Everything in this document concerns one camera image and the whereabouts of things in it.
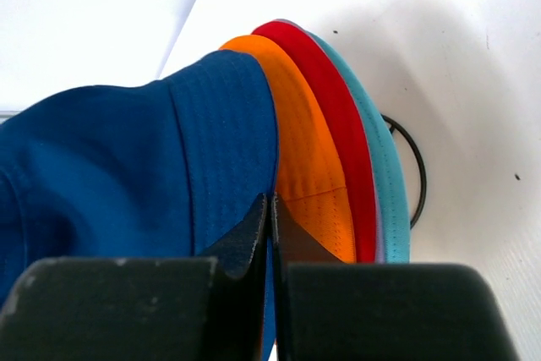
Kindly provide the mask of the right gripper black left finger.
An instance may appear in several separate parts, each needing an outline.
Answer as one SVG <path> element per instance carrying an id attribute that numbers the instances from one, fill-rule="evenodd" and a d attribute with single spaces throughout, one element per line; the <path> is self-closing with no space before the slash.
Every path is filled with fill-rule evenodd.
<path id="1" fill-rule="evenodd" d="M 2 309 L 2 359 L 260 359 L 267 207 L 196 257 L 35 262 Z"/>

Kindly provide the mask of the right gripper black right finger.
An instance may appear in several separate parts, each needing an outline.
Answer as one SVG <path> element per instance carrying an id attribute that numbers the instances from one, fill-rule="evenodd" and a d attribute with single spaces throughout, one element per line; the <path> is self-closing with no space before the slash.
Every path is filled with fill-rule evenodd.
<path id="1" fill-rule="evenodd" d="M 281 360 L 515 360 L 495 296 L 456 264 L 347 264 L 270 206 Z"/>

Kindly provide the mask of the orange bucket hat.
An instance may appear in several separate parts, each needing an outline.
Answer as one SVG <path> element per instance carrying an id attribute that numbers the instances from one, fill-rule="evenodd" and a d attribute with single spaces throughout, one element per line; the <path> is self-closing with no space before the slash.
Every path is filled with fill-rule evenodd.
<path id="1" fill-rule="evenodd" d="M 307 80 L 287 53 L 263 36 L 238 36 L 224 48 L 255 57 L 267 78 L 279 130 L 276 192 L 311 237 L 339 260 L 355 262 L 342 163 Z"/>

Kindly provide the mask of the teal bucket hat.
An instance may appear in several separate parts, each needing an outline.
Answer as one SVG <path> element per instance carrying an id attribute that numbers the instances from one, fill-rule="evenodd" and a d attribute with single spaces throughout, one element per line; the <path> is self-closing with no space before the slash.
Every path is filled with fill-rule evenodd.
<path id="1" fill-rule="evenodd" d="M 377 195 L 376 261 L 406 264 L 410 261 L 410 217 L 407 189 L 395 142 L 373 100 L 342 56 L 317 35 L 310 36 L 345 81 L 363 124 Z"/>

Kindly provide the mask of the blue bucket hat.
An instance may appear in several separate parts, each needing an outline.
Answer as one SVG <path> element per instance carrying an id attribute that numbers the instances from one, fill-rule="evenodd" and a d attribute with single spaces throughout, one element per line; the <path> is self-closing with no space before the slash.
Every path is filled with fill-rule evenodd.
<path id="1" fill-rule="evenodd" d="M 264 195 L 268 358 L 278 150 L 267 78 L 244 52 L 212 52 L 140 87 L 66 90 L 19 112 L 1 126 L 2 309 L 39 260 L 196 257 Z"/>

